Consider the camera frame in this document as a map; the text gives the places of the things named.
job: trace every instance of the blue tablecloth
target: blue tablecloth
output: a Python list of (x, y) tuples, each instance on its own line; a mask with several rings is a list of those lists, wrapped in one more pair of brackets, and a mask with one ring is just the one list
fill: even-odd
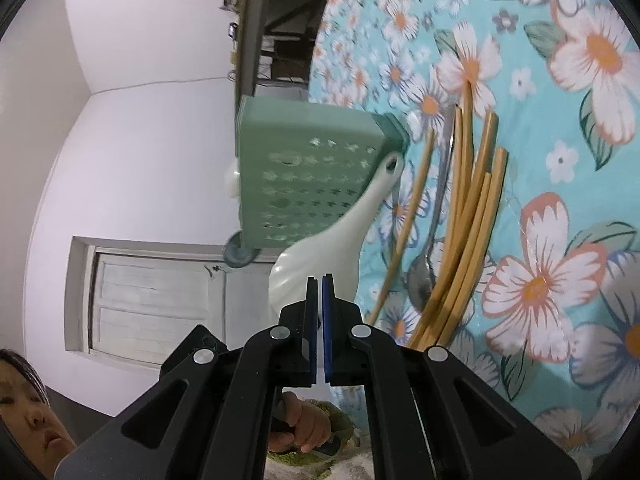
[[(607, 0), (329, 0), (310, 100), (391, 111), (412, 136), (401, 183), (362, 248), (363, 314), (404, 223), (423, 133), (442, 134), (465, 81), (476, 147), (494, 108), (510, 162), (484, 272), (450, 349), (588, 476), (640, 400), (640, 53)], [(403, 272), (433, 215), (438, 158)], [(417, 320), (397, 284), (379, 327), (404, 344)], [(364, 421), (362, 391), (337, 397)]]

